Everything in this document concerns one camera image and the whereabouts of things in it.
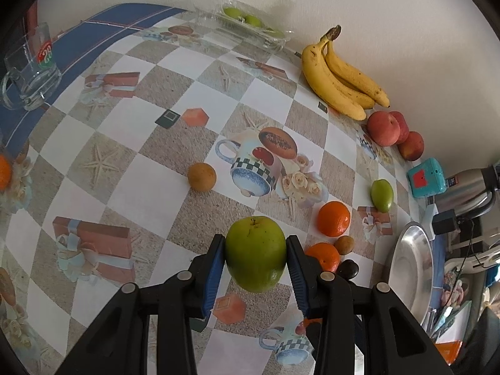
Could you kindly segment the dark plum top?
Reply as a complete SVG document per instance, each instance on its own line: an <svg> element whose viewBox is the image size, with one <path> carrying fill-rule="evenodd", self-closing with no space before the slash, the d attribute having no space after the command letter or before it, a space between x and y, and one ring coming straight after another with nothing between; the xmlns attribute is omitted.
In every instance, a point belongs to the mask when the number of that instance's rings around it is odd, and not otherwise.
<svg viewBox="0 0 500 375"><path fill-rule="evenodd" d="M345 280L354 279L359 272L358 264L351 259L346 259L340 263L336 273Z"/></svg>

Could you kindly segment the orange tangerine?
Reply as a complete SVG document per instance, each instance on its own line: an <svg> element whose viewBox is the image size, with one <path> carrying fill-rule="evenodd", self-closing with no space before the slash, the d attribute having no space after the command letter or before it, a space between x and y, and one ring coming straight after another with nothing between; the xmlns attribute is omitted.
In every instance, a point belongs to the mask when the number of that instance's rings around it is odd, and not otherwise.
<svg viewBox="0 0 500 375"><path fill-rule="evenodd" d="M325 203L318 211L316 228L319 233L334 238L342 236L351 222L348 208L338 201Z"/></svg>
<svg viewBox="0 0 500 375"><path fill-rule="evenodd" d="M307 248L306 256L315 258L323 271L335 273L341 263L341 255L330 243L319 242Z"/></svg>

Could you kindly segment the brown kiwi fruit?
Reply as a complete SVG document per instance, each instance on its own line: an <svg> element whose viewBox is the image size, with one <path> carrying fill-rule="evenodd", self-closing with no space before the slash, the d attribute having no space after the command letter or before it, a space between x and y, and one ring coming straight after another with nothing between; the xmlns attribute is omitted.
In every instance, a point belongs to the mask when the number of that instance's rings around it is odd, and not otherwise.
<svg viewBox="0 0 500 375"><path fill-rule="evenodd" d="M355 240L349 235L339 237L334 243L335 248L341 256L351 253L354 249Z"/></svg>

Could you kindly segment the orange tangerine top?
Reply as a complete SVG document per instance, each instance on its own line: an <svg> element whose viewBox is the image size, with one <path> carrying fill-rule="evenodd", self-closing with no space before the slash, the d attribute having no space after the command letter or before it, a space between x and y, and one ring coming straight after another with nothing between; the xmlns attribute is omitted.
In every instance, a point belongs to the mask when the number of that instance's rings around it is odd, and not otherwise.
<svg viewBox="0 0 500 375"><path fill-rule="evenodd" d="M316 228L319 233L334 238L342 236L351 222L348 208L338 201L325 203L318 211Z"/></svg>

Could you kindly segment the round green apple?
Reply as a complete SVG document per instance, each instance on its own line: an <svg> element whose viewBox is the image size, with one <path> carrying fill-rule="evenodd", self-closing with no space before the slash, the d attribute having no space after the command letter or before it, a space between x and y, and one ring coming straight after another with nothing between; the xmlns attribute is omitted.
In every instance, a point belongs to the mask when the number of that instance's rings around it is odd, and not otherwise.
<svg viewBox="0 0 500 375"><path fill-rule="evenodd" d="M272 289L284 272L286 238L271 218L245 217L227 232L225 256L231 277L241 288L263 293Z"/></svg>

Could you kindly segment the large steel plate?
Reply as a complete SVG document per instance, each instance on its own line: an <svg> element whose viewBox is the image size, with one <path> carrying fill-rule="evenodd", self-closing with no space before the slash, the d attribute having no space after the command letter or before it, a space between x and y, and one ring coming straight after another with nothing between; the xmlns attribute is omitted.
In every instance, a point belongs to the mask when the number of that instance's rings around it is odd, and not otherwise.
<svg viewBox="0 0 500 375"><path fill-rule="evenodd" d="M388 284L415 319L422 324L431 303L433 256L423 227L409 222L392 254Z"/></svg>

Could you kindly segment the colourful clutter pile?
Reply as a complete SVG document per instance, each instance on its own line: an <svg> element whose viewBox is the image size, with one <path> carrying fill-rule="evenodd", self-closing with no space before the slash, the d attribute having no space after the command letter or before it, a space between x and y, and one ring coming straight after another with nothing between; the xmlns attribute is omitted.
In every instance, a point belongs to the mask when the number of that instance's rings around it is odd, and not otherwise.
<svg viewBox="0 0 500 375"><path fill-rule="evenodd" d="M462 275L456 267L446 272L442 287L441 307L459 309L468 295L470 285L470 278Z"/></svg>

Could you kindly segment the black charger on white base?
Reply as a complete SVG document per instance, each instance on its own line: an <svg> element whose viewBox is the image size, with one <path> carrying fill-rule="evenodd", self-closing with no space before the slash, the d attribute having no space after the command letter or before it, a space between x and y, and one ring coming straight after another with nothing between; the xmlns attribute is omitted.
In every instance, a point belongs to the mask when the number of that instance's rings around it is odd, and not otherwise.
<svg viewBox="0 0 500 375"><path fill-rule="evenodd" d="M437 205L432 203L425 208L424 217L420 225L429 240L437 235L448 234L458 229L458 220L453 210L439 212Z"/></svg>

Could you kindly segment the pointed green mango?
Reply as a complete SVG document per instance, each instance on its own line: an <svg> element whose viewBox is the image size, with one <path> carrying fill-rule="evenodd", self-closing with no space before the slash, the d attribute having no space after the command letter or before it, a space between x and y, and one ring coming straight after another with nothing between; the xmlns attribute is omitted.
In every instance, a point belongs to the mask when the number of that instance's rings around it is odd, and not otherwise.
<svg viewBox="0 0 500 375"><path fill-rule="evenodd" d="M377 179L371 185L370 197L379 212L388 213L394 200L393 187L386 179Z"/></svg>

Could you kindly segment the teal plastic box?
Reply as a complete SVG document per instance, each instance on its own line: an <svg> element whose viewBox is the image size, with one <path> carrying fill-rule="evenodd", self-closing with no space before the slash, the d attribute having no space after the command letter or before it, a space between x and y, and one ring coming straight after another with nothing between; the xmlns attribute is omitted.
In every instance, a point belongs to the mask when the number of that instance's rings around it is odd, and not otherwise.
<svg viewBox="0 0 500 375"><path fill-rule="evenodd" d="M415 198L433 197L447 190L443 168L433 157L407 171L407 179Z"/></svg>

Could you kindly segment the right red apple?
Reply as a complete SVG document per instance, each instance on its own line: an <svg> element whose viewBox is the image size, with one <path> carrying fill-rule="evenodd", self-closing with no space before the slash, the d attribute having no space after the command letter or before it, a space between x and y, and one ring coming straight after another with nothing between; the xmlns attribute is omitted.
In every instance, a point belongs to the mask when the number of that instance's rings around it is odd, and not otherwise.
<svg viewBox="0 0 500 375"><path fill-rule="evenodd" d="M397 145L397 149L404 160L413 162L423 155L425 142L420 133L410 131L407 139Z"/></svg>

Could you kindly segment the red apple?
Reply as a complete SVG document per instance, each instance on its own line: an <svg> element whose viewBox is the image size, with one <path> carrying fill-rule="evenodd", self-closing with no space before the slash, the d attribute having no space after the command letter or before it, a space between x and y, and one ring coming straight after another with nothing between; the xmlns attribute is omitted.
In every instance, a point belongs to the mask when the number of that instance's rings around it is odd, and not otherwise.
<svg viewBox="0 0 500 375"><path fill-rule="evenodd" d="M397 149L404 160L413 162L423 155L425 142L420 133L410 131L407 139L397 145Z"/></svg>
<svg viewBox="0 0 500 375"><path fill-rule="evenodd" d="M399 138L396 141L396 144L399 145L407 140L408 135L409 135L409 127L408 127L408 124L406 122L406 119L404 118L404 116L401 112L391 111L391 115L396 119L396 121L399 125L400 133L399 133Z"/></svg>

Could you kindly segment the pale pink apple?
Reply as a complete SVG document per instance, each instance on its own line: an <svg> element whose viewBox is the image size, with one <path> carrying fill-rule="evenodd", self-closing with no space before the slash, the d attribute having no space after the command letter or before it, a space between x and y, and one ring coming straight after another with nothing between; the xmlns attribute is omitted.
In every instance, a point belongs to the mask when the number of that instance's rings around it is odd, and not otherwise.
<svg viewBox="0 0 500 375"><path fill-rule="evenodd" d="M366 128L372 141L381 147L391 147L400 136L400 126L396 118L389 112L373 112L367 121Z"/></svg>

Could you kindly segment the middle red apple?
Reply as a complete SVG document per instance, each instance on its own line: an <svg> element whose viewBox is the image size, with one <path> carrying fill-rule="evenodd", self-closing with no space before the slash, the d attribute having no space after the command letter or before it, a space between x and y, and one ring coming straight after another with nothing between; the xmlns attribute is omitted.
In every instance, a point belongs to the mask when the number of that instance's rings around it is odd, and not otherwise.
<svg viewBox="0 0 500 375"><path fill-rule="evenodd" d="M406 119L404 118L404 116L401 112L391 111L391 115L396 119L396 121L399 125L400 133L399 133L399 138L396 141L396 144L399 145L407 140L408 135L409 135L409 127L408 127L408 124L406 122Z"/></svg>

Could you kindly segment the glass mug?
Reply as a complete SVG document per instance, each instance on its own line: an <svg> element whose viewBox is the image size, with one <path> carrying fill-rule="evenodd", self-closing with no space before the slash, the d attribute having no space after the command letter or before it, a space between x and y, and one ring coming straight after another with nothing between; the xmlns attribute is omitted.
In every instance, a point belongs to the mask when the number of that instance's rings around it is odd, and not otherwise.
<svg viewBox="0 0 500 375"><path fill-rule="evenodd" d="M46 104L62 78L46 22L24 34L7 52L4 63L2 105L11 111L32 111Z"/></svg>

